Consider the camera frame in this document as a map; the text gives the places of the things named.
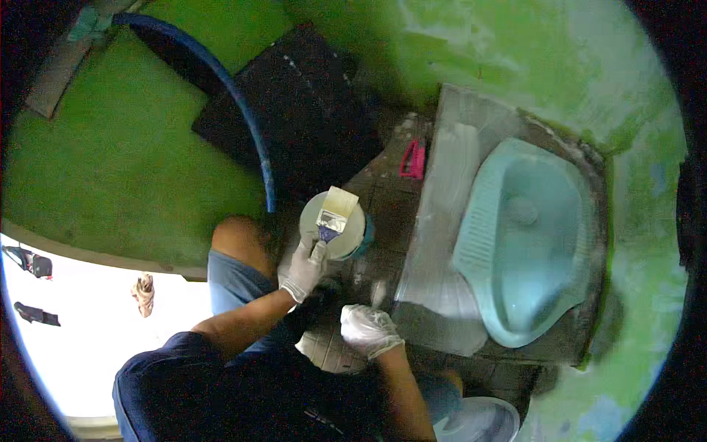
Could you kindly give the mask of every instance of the concrete floor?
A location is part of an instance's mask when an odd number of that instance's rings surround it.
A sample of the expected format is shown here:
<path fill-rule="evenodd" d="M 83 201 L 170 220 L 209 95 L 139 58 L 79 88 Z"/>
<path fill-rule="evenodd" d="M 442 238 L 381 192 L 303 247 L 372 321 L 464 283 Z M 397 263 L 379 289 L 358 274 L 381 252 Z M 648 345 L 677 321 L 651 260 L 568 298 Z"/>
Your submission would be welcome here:
<path fill-rule="evenodd" d="M 413 120 L 415 124 L 401 127 L 405 120 Z M 386 143 L 385 150 L 344 186 L 360 197 L 363 210 L 371 215 L 375 240 L 364 256 L 332 263 L 329 274 L 341 282 L 341 298 L 330 306 L 330 312 L 317 326 L 305 333 L 298 345 L 315 365 L 335 373 L 360 371 L 367 364 L 341 340 L 338 312 L 347 303 L 370 305 L 372 286 L 377 281 L 386 281 L 387 296 L 381 308 L 390 308 L 414 231 L 422 191 L 422 181 L 398 176 L 399 162 L 413 133 L 424 133 L 428 140 L 432 139 L 431 119 L 399 111 L 389 112 L 382 121 L 379 131 Z M 499 397 L 514 404 L 521 417 L 525 416 L 539 366 L 465 358 L 410 343 L 407 347 L 414 371 L 454 368 L 464 381 L 465 396 Z"/>

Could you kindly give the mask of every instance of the green painted wall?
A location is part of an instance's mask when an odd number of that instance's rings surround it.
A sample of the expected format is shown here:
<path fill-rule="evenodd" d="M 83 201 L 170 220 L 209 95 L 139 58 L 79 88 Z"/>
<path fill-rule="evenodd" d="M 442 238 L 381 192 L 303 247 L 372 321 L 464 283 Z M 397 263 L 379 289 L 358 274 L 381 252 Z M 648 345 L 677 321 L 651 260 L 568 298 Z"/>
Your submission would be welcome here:
<path fill-rule="evenodd" d="M 609 441 L 633 416 L 679 322 L 674 201 L 682 120 L 647 37 L 619 0 L 285 1 L 357 54 L 388 100 L 437 84 L 492 94 L 582 134 L 607 159 L 610 281 L 592 358 L 532 399 L 519 441 Z"/>
<path fill-rule="evenodd" d="M 291 24 L 269 2 L 155 1 L 144 9 L 203 42 L 232 72 Z M 205 265 L 226 214 L 259 216 L 259 175 L 191 132 L 207 96 L 127 29 L 90 54 L 50 122 L 19 114 L 2 216 L 61 243 Z"/>
<path fill-rule="evenodd" d="M 595 142 L 612 202 L 607 304 L 586 369 L 562 368 L 532 399 L 518 440 L 616 436 L 665 358 L 685 286 L 674 229 L 682 121 L 658 58 L 620 1 L 181 0 L 145 12 L 197 37 L 231 71 L 292 23 L 312 20 L 358 55 L 390 102 L 434 103 L 437 84 L 449 81 Z M 55 121 L 20 115 L 3 216 L 77 247 L 203 262 L 216 221 L 229 211 L 257 214 L 262 198 L 258 177 L 190 132 L 205 101 L 118 33 L 82 68 Z"/>

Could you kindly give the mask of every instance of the gloved hand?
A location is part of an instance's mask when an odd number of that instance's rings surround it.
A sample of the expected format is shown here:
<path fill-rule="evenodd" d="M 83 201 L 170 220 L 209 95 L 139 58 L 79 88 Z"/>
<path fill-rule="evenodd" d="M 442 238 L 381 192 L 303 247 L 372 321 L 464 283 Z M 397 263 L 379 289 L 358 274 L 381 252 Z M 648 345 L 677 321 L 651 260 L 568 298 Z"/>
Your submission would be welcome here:
<path fill-rule="evenodd" d="M 341 337 L 368 359 L 405 343 L 386 312 L 360 304 L 342 308 Z"/>
<path fill-rule="evenodd" d="M 326 267 L 327 244 L 319 241 L 312 250 L 312 241 L 308 235 L 300 239 L 300 245 L 292 254 L 290 273 L 280 286 L 300 304 L 312 293 Z"/>

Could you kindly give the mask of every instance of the brush bristles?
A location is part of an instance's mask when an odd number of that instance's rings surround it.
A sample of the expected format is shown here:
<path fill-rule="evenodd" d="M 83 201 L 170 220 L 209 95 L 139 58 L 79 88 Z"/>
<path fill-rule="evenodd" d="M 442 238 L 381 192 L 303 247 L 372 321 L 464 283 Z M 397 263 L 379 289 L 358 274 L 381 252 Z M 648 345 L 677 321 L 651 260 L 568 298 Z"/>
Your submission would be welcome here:
<path fill-rule="evenodd" d="M 358 197 L 346 190 L 331 186 L 322 204 L 322 210 L 349 218 L 358 204 Z"/>

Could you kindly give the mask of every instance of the navy shirt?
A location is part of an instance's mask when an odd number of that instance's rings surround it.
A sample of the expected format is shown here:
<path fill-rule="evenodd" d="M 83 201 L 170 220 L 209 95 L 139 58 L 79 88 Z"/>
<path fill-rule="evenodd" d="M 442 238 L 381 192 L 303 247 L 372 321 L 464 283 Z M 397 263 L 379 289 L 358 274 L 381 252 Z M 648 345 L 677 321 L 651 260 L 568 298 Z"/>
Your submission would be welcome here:
<path fill-rule="evenodd" d="M 293 347 L 225 364 L 200 334 L 181 332 L 115 377 L 126 441 L 372 439 L 385 398 L 375 376 L 325 373 Z"/>

